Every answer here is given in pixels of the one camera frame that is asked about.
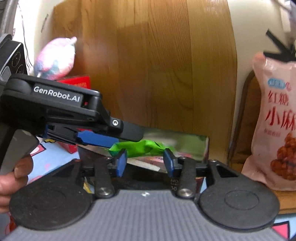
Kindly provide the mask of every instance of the black circular disc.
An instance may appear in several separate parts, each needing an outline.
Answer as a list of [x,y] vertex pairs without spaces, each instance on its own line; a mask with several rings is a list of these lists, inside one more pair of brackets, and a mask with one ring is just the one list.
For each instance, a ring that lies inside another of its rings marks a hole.
[[270,226],[279,211],[277,197],[262,184],[235,178],[207,188],[199,206],[212,221],[231,230],[251,231]]
[[9,203],[17,225],[34,230],[66,227],[83,217],[91,196],[83,188],[61,178],[34,183],[15,193]]

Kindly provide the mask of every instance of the gray ribbed surface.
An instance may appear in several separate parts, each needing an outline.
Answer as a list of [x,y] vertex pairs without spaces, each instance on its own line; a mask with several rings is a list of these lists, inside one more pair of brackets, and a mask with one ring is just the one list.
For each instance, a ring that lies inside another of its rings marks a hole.
[[89,214],[57,231],[18,227],[4,241],[278,241],[272,229],[236,233],[207,221],[193,202],[170,191],[120,191],[98,200]]

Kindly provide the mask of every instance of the blue label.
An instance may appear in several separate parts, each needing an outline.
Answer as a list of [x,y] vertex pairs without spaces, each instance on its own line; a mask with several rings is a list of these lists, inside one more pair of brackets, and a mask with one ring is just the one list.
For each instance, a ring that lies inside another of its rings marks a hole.
[[283,80],[271,78],[267,81],[269,87],[283,90],[286,87],[286,83]]

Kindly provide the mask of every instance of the screw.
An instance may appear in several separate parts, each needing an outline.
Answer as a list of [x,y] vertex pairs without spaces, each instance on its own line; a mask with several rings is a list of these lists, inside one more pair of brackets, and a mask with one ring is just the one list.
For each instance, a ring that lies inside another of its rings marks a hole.
[[190,189],[182,188],[178,191],[178,195],[180,197],[190,197],[193,194],[193,192]]
[[108,196],[111,194],[111,190],[109,188],[100,188],[98,194],[100,196]]
[[118,120],[113,120],[113,121],[112,121],[112,125],[114,125],[114,126],[118,126],[118,124],[119,124]]

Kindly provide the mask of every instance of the black cable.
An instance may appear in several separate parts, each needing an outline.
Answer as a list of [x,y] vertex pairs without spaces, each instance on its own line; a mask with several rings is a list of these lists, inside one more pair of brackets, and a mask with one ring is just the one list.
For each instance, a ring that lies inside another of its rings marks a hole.
[[27,44],[26,44],[24,18],[23,18],[23,15],[22,15],[22,10],[20,8],[20,5],[17,4],[17,6],[19,7],[20,14],[22,16],[22,30],[23,30],[23,36],[24,36],[24,45],[25,45],[25,50],[26,50],[26,53],[27,53],[27,56],[26,56],[26,66],[27,66],[28,72],[30,72],[30,68],[32,68],[33,65],[32,65],[32,63],[30,61],[29,52],[28,52],[28,48],[27,48]]

